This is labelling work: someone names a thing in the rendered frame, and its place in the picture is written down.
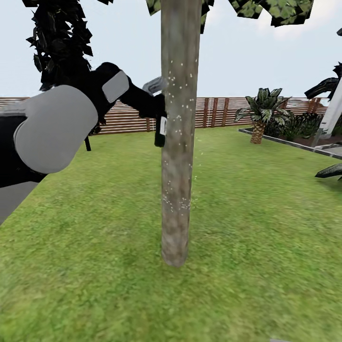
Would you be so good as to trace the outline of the pesticide atomizer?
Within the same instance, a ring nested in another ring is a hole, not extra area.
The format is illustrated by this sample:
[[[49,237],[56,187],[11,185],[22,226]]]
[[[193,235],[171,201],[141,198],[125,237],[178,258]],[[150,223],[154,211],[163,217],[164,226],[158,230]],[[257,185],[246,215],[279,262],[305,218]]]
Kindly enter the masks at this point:
[[[155,116],[155,142],[154,146],[163,148],[165,146],[167,116],[157,113]]]

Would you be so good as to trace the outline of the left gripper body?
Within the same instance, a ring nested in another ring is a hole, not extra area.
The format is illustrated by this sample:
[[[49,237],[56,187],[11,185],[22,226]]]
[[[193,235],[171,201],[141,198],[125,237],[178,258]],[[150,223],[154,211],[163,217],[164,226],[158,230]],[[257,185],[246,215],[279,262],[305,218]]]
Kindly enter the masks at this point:
[[[165,111],[165,95],[152,96],[151,93],[142,90],[142,100],[138,107],[138,117],[141,119]]]

